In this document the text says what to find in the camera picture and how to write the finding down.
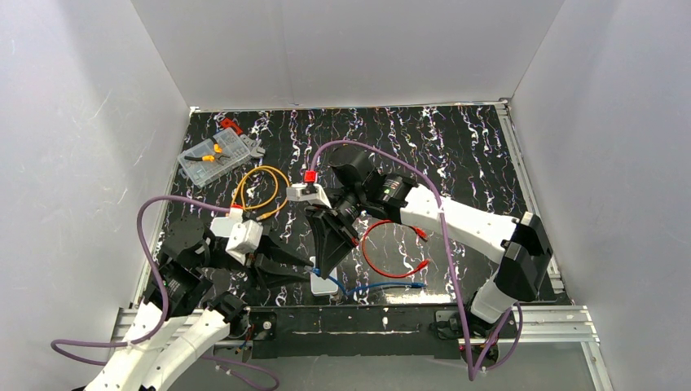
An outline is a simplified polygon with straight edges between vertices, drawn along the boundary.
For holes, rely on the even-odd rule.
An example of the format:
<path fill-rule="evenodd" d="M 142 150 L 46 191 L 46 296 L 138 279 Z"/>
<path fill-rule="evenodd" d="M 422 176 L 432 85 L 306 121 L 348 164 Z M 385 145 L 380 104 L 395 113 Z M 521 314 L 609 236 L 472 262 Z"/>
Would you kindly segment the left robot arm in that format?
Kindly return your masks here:
<path fill-rule="evenodd" d="M 215 343 L 239 331 L 253 334 L 247 303 L 229 293 L 212 299 L 204 268 L 244 272 L 256 288 L 271 289 L 327 277 L 357 246 L 357 213 L 310 206 L 306 215 L 317 257 L 290 249 L 272 230 L 233 204 L 211 223 L 174 223 L 152 268 L 134 321 L 89 390 L 166 390 Z"/>

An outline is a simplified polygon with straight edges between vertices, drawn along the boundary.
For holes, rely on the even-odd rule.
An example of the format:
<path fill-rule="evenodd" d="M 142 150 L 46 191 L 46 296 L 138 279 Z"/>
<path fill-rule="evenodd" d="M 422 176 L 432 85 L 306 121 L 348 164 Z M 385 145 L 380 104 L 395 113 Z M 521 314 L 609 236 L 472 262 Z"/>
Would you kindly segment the white network switch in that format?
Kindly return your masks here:
<path fill-rule="evenodd" d="M 322 279 L 312 270 L 310 271 L 310 291 L 314 297 L 334 296 L 340 290 L 337 283 L 334 283 L 329 278 Z"/>
<path fill-rule="evenodd" d="M 210 224 L 210 230 L 217 237 L 227 238 L 232 232 L 235 221 L 231 217 L 215 217 Z"/>

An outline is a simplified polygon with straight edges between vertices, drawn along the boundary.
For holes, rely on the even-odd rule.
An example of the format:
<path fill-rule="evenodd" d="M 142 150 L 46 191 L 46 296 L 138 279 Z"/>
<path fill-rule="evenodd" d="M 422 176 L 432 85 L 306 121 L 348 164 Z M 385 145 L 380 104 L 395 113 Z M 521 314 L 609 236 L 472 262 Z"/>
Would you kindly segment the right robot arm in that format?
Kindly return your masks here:
<path fill-rule="evenodd" d="M 330 273 L 359 244 L 353 224 L 361 213 L 380 220 L 439 233 L 480 252 L 498 268 L 463 303 L 467 319 L 496 323 L 518 302 L 534 301 L 544 280 L 552 247 L 540 217 L 499 215 L 443 197 L 421 172 L 416 178 L 383 174 L 365 152 L 367 145 L 338 143 L 328 166 L 341 188 L 310 219 L 317 266 Z"/>

